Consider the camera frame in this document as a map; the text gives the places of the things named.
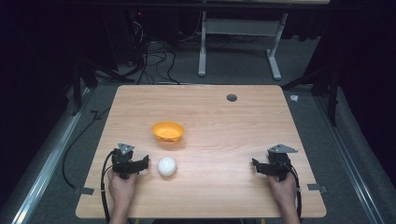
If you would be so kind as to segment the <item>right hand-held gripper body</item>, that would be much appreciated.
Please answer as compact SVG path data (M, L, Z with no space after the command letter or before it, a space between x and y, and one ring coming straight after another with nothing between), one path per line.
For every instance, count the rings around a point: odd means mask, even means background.
M288 154L296 153L297 149L278 144L268 148L267 151L268 163L263 166L265 175L277 176L279 181L283 181L288 173L294 172Z

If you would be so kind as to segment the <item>white metal desk frame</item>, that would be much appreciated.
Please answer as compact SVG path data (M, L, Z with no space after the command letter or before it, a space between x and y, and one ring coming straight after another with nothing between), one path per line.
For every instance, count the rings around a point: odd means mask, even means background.
M283 34L288 14L284 13L278 21L249 21L237 19L208 18L201 13L201 46L198 62L198 76L206 75L206 36L207 35L249 35L271 36L273 46L265 51L274 80L280 80L281 74L276 62L276 51Z

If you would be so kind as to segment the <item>orange plastic bowl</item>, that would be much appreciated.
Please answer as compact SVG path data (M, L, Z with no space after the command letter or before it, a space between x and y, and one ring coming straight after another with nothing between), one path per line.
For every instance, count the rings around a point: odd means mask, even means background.
M184 135L184 127L174 121L160 121L151 127L157 140L162 142L178 142Z

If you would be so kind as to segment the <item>white ball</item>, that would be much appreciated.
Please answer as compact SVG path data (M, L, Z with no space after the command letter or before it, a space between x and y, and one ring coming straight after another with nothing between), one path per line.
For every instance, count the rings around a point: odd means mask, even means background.
M171 157L163 157L157 163L157 169L162 176L171 176L177 170L177 162Z

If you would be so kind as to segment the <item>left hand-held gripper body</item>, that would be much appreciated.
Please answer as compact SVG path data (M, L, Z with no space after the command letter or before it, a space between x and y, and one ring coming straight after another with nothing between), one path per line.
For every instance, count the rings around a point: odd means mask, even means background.
M138 174L136 163L132 161L134 146L118 143L118 148L113 150L112 170L120 178L128 179L130 174Z

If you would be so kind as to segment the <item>person's right hand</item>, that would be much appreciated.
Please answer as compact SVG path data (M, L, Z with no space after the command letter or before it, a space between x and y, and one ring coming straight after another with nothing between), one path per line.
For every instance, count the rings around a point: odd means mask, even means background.
M293 175L288 173L282 181L271 175L268 175L267 179L280 209L295 210L297 188Z

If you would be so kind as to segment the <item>aluminium floor rail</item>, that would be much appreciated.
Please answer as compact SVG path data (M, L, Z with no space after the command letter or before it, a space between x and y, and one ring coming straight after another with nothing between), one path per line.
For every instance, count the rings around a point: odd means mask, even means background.
M320 111L322 117L325 119L328 128L334 139L338 153L341 157L344 170L350 180L350 183L361 202L361 206L368 217L371 224L386 224L385 219L381 215L378 206L376 205L373 195L364 182L360 171L358 170L356 162L353 160L350 150L342 138L338 128L331 122L327 112L327 107L321 97L314 98L315 104Z
M11 215L9 224L27 224L64 154L71 135L81 117L80 111L74 115L72 94L69 94L69 97L70 102L66 110L58 119L13 191L12 196L16 208Z

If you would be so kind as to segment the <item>person's left hand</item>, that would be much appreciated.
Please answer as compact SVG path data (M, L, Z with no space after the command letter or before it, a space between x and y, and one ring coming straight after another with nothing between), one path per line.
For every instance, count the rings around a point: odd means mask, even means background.
M119 174L110 170L107 174L109 192L114 201L116 210L128 210L134 197L134 184L136 174L131 174L127 179L123 179Z

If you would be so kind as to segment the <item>black metal stand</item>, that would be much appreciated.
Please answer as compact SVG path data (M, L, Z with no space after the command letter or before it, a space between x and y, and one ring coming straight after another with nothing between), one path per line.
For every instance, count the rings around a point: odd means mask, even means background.
M97 80L95 77L92 63L89 60L76 61L73 65L73 103L74 108L72 115L75 116L82 107L82 90L81 82L84 82L88 88L95 88Z
M313 96L328 96L327 116L332 126L336 126L335 109L338 104L337 92L340 68L335 65L319 68L318 70L308 72L302 77L282 85L283 91L288 91L299 85L311 83L313 85L311 93Z

